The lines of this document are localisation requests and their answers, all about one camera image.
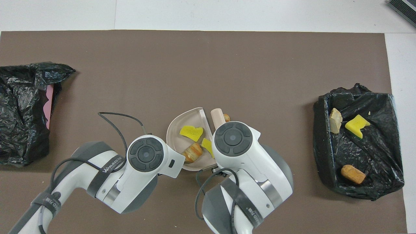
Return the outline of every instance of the black cable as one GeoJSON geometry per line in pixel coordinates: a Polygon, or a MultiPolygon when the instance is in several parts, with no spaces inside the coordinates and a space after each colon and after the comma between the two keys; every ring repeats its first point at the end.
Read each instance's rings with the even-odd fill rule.
{"type": "Polygon", "coordinates": [[[43,225],[39,225],[38,228],[39,228],[40,234],[46,234],[45,230],[43,230],[43,225]]]}
{"type": "MultiPolygon", "coordinates": [[[[124,145],[124,150],[126,151],[126,153],[125,153],[125,155],[127,155],[127,144],[126,144],[126,140],[124,139],[124,137],[123,137],[123,134],[121,133],[121,131],[116,127],[116,125],[114,125],[113,124],[113,122],[111,122],[109,119],[107,119],[105,116],[103,116],[103,115],[121,115],[121,116],[124,116],[124,117],[128,117],[128,118],[131,118],[131,119],[134,119],[134,120],[136,120],[137,122],[139,122],[139,124],[141,125],[141,128],[142,128],[142,130],[143,130],[143,133],[146,135],[147,133],[146,133],[146,129],[144,128],[144,126],[143,126],[143,124],[141,123],[141,121],[140,120],[138,120],[137,118],[134,118],[133,116],[130,116],[130,115],[126,115],[126,114],[122,114],[122,113],[115,113],[115,112],[98,112],[98,115],[101,117],[101,118],[103,118],[107,123],[109,123],[116,131],[117,131],[117,133],[120,135],[120,137],[121,137],[121,140],[123,141],[123,145],[124,145]]],[[[124,165],[126,164],[126,162],[127,162],[127,157],[124,157],[124,161],[123,161],[123,164],[121,165],[121,166],[119,166],[118,168],[116,168],[116,169],[114,169],[111,173],[113,173],[113,172],[118,172],[119,170],[121,170],[121,168],[123,168],[124,167],[124,165]]]]}
{"type": "Polygon", "coordinates": [[[92,164],[91,162],[89,162],[87,160],[84,160],[84,159],[79,159],[79,158],[68,158],[68,159],[65,159],[64,161],[62,161],[58,165],[56,165],[55,169],[52,172],[51,181],[50,181],[50,185],[49,185],[49,193],[50,194],[52,194],[52,191],[55,189],[54,180],[55,180],[56,171],[58,170],[58,168],[60,166],[62,166],[62,164],[66,163],[66,162],[69,162],[69,161],[83,162],[83,163],[88,164],[88,165],[90,165],[91,167],[93,167],[93,168],[95,168],[97,170],[100,170],[101,169],[100,167],[98,167],[98,166],[96,166],[96,165],[92,164]]]}
{"type": "MultiPolygon", "coordinates": [[[[237,186],[239,186],[239,184],[240,184],[239,181],[238,181],[238,177],[237,177],[236,172],[233,171],[232,169],[229,169],[229,168],[222,168],[222,169],[216,171],[215,173],[213,173],[212,175],[210,175],[207,178],[207,180],[202,185],[200,185],[199,180],[197,178],[196,181],[198,182],[198,185],[200,185],[200,188],[199,188],[199,191],[198,191],[198,193],[196,195],[196,199],[195,199],[195,214],[196,214],[196,217],[198,219],[200,219],[200,220],[204,220],[204,218],[203,217],[200,217],[199,214],[198,214],[198,200],[199,200],[199,196],[200,196],[201,192],[203,191],[204,187],[212,180],[212,178],[214,178],[216,175],[222,173],[223,171],[229,171],[229,172],[231,172],[234,175],[234,177],[235,177],[235,184],[237,186]]],[[[235,232],[235,227],[234,227],[235,197],[232,197],[232,199],[233,199],[233,203],[231,204],[230,226],[231,226],[232,232],[234,233],[235,232]]]]}
{"type": "Polygon", "coordinates": [[[202,184],[201,184],[201,182],[199,181],[199,175],[203,172],[204,170],[199,170],[197,173],[196,173],[196,176],[195,176],[195,179],[196,179],[196,182],[198,183],[198,186],[201,188],[201,186],[202,186],[202,184]]]}

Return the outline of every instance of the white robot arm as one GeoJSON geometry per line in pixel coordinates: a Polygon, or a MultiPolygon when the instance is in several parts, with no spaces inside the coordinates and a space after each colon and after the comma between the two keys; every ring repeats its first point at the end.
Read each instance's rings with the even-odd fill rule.
{"type": "Polygon", "coordinates": [[[132,212],[152,193],[158,174],[178,176],[185,157],[159,137],[144,135],[130,144],[123,167],[124,158],[104,142],[82,145],[69,160],[50,187],[33,200],[9,234],[45,233],[53,216],[75,188],[85,189],[120,214],[132,212]]]}
{"type": "Polygon", "coordinates": [[[293,193],[290,168],[276,151],[260,145],[259,137],[241,122],[227,122],[214,133],[219,169],[234,172],[210,189],[202,203],[203,218],[215,233],[252,233],[293,193]]]}

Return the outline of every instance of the yellow sponge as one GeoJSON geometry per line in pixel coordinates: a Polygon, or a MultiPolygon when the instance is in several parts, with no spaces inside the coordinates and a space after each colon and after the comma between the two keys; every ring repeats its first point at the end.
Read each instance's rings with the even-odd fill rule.
{"type": "Polygon", "coordinates": [[[361,115],[357,115],[352,120],[348,121],[345,124],[345,128],[354,133],[359,138],[363,138],[363,134],[361,132],[361,128],[364,128],[365,126],[370,126],[370,123],[365,120],[361,115]]]}
{"type": "Polygon", "coordinates": [[[182,136],[188,137],[193,141],[197,142],[199,138],[202,136],[204,129],[201,127],[194,127],[194,126],[183,126],[179,134],[182,136]]]}
{"type": "Polygon", "coordinates": [[[212,153],[212,144],[211,144],[210,140],[208,140],[206,138],[202,139],[201,146],[204,147],[205,149],[207,149],[208,152],[211,154],[212,158],[214,158],[214,154],[212,153]]]}

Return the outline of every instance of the circular button panel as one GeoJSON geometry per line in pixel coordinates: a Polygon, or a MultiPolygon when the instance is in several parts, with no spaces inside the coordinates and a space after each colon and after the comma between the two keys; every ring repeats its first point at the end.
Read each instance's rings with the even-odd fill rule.
{"type": "Polygon", "coordinates": [[[138,171],[153,171],[163,161],[163,146],[152,137],[141,138],[131,145],[128,159],[130,165],[138,171]]]}
{"type": "Polygon", "coordinates": [[[250,129],[238,122],[227,122],[215,132],[215,146],[224,155],[236,157],[250,148],[253,136],[250,129]]]}

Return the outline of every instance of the black plastic bag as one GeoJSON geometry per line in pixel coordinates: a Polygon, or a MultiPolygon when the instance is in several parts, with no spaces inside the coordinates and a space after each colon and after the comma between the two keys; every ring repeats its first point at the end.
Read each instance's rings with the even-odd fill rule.
{"type": "Polygon", "coordinates": [[[322,182],[331,190],[350,197],[376,200],[404,186],[399,130],[391,94],[373,93],[356,84],[320,96],[314,104],[313,148],[322,182]],[[338,109],[343,117],[338,134],[329,131],[329,114],[338,109]],[[345,123],[361,115],[370,126],[360,139],[345,123]],[[366,174],[360,185],[345,179],[341,168],[353,165],[366,174]]]}
{"type": "Polygon", "coordinates": [[[22,166],[49,153],[46,88],[54,84],[56,96],[74,72],[51,62],[0,67],[0,164],[22,166]]]}

